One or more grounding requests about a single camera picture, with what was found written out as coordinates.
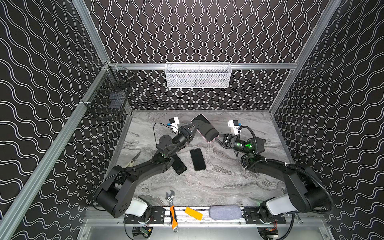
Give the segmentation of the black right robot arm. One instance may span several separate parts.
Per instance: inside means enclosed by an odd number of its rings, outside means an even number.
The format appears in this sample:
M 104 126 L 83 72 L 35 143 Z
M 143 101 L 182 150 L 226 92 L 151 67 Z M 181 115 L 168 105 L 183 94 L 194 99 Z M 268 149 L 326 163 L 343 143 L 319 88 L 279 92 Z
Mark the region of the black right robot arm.
M 243 141 L 232 134 L 221 134 L 216 139 L 221 147 L 244 154 L 241 164 L 245 170 L 268 175 L 285 184 L 285 194 L 260 204 L 259 216 L 270 219 L 283 213 L 332 213 L 335 209 L 334 200 L 313 170 L 263 157 L 265 141 L 258 137 Z

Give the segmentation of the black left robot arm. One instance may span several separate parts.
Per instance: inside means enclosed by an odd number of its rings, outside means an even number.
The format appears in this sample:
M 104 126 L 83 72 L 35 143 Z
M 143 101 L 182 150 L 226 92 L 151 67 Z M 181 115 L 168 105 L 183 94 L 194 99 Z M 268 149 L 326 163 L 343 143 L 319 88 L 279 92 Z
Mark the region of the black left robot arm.
M 198 124 L 179 127 L 175 137 L 163 135 L 156 144 L 157 151 L 152 158 L 133 167 L 112 168 L 105 180 L 96 189 L 93 202 L 97 203 L 114 218 L 118 218 L 131 205 L 136 187 L 143 181 L 162 174 L 172 167 L 177 153 L 191 143 L 198 130 Z

